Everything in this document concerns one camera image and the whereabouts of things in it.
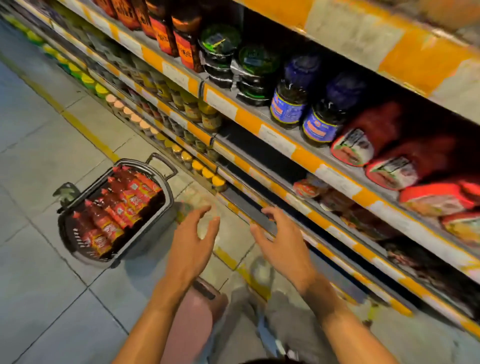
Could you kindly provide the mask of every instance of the right hand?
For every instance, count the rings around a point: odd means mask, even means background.
[[[276,221],[275,239],[273,242],[268,240],[256,224],[250,225],[250,231],[266,260],[303,295],[315,280],[317,271],[310,260],[301,231],[278,207],[265,207],[262,212],[273,216]]]

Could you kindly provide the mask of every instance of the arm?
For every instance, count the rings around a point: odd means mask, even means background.
[[[255,241],[266,259],[295,286],[312,309],[340,364],[397,364],[395,357],[337,296],[330,282],[317,272],[298,226],[277,207],[262,211],[273,215],[278,233],[271,242],[252,224]]]
[[[210,221],[205,237],[197,235],[198,221],[210,210],[192,211],[178,226],[168,254],[165,276],[120,349],[114,364],[158,364],[163,355],[173,318],[183,296],[205,269],[213,251],[220,218]]]

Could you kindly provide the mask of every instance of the black container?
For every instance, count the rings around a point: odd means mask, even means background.
[[[172,170],[172,173],[164,177],[155,168],[150,166],[149,163],[153,158],[157,158],[165,163]],[[155,201],[156,197],[154,197],[152,199],[152,203],[149,204],[149,207],[145,208],[148,210],[146,210],[145,213],[143,210],[141,211],[140,215],[143,217],[143,223],[137,223],[131,230],[125,230],[125,236],[119,238],[124,239],[122,242],[120,242],[122,244],[120,249],[112,254],[109,254],[109,256],[94,256],[92,249],[81,246],[81,242],[73,232],[73,229],[76,226],[76,222],[72,217],[73,212],[76,210],[82,211],[84,209],[85,199],[93,200],[101,196],[101,189],[108,185],[107,178],[113,176],[114,174],[112,168],[108,169],[103,176],[98,178],[68,206],[62,207],[57,211],[60,213],[58,218],[60,238],[67,250],[76,259],[82,261],[83,263],[104,269],[115,268],[118,266],[120,261],[134,246],[143,246],[144,244],[147,245],[150,242],[156,241],[159,235],[173,222],[177,214],[173,205],[173,193],[167,183],[167,180],[175,176],[178,171],[168,159],[158,153],[152,153],[146,162],[123,158],[117,161],[114,166],[119,165],[132,167],[132,169],[145,174],[148,178],[160,186],[165,195],[165,201],[161,206],[158,206],[159,201]]]

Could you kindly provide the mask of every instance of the hand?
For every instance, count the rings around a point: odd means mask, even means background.
[[[203,272],[212,255],[215,237],[220,227],[220,217],[213,218],[203,239],[197,234],[198,221],[211,206],[198,208],[185,218],[173,235],[165,277],[175,286],[188,289]]]
[[[262,212],[272,215],[276,221],[275,239],[273,242],[268,240],[255,224],[250,225],[250,231],[264,257],[303,295],[317,276],[317,271],[310,260],[301,231],[278,207],[265,207]]]

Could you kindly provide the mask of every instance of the basket handle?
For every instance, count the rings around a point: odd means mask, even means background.
[[[158,154],[158,153],[152,153],[150,154],[150,156],[147,158],[146,160],[146,164],[150,164],[150,162],[152,161],[153,158],[156,158],[158,160],[160,160],[161,162],[165,163],[171,170],[172,170],[172,173],[169,174],[168,176],[165,177],[165,180],[168,181],[170,178],[172,178],[173,176],[177,175],[178,174],[178,170],[177,168],[172,164],[172,162],[170,162],[167,158],[165,158],[164,156]]]

